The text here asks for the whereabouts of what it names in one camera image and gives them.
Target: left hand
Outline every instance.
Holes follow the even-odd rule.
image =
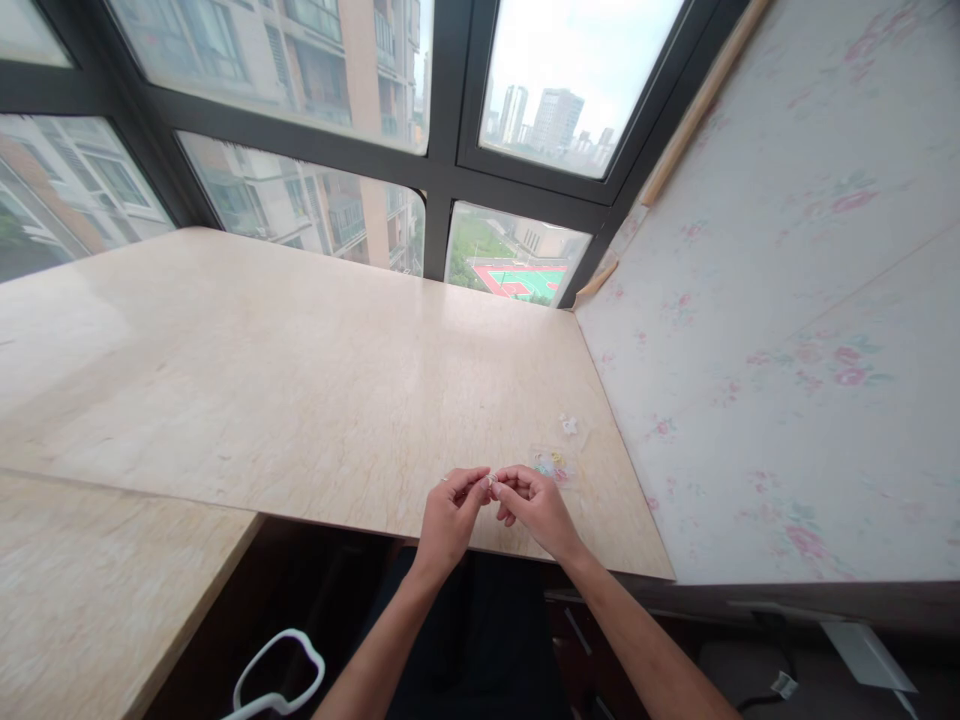
[[[417,556],[410,568],[437,587],[467,551],[482,505],[490,503],[488,467],[454,468],[427,495]]]

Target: black window frame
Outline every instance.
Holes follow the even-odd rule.
[[[444,280],[457,200],[592,235],[558,307],[573,305],[748,0],[686,0],[607,174],[591,180],[480,148],[498,2],[436,0],[425,155],[151,84],[107,0],[34,0],[72,68],[0,60],[0,113],[110,123],[176,227],[224,229],[176,133],[206,135],[407,187],[425,197],[423,276]]]

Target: dark pants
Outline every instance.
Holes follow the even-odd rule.
[[[373,627],[416,554],[404,548],[364,624]],[[531,561],[467,552],[413,644],[390,720],[571,717]]]

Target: white cable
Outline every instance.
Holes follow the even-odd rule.
[[[293,638],[300,645],[303,646],[303,651],[307,654],[307,657],[310,658],[310,661],[317,667],[317,677],[313,683],[308,687],[302,695],[295,698],[294,700],[287,701],[287,699],[280,693],[267,693],[266,695],[261,695],[256,700],[247,703],[246,705],[240,704],[240,690],[243,688],[243,681],[247,679],[247,675],[250,674],[250,671],[253,669],[253,666],[257,664],[257,661],[262,658],[267,650],[276,645],[280,640],[285,637]],[[327,666],[323,662],[323,658],[320,656],[316,650],[313,649],[313,645],[304,633],[299,630],[294,630],[290,628],[284,630],[283,632],[277,633],[273,636],[273,639],[270,640],[266,645],[264,645],[260,652],[258,652],[253,660],[251,660],[247,667],[244,668],[243,673],[240,675],[240,679],[237,680],[237,685],[233,689],[233,712],[227,715],[223,720],[249,720],[254,715],[264,710],[276,710],[281,715],[289,715],[290,713],[299,710],[307,700],[313,697],[313,694],[320,687],[320,683],[323,682],[323,675],[326,672]]]
[[[913,709],[913,705],[911,705],[910,701],[907,700],[906,695],[904,695],[900,690],[894,690],[893,694],[897,696],[900,704],[903,705],[908,713],[910,713],[910,717],[912,717],[913,720],[920,720],[920,718],[917,717],[917,711]]]

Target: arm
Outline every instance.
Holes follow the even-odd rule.
[[[597,561],[577,535],[554,482],[514,465],[497,471],[498,520],[520,520],[556,558],[586,600],[634,690],[654,720],[739,718],[657,622]]]
[[[383,718],[413,641],[447,576],[466,552],[481,505],[489,502],[490,468],[451,470],[427,496],[417,557],[314,720]]]

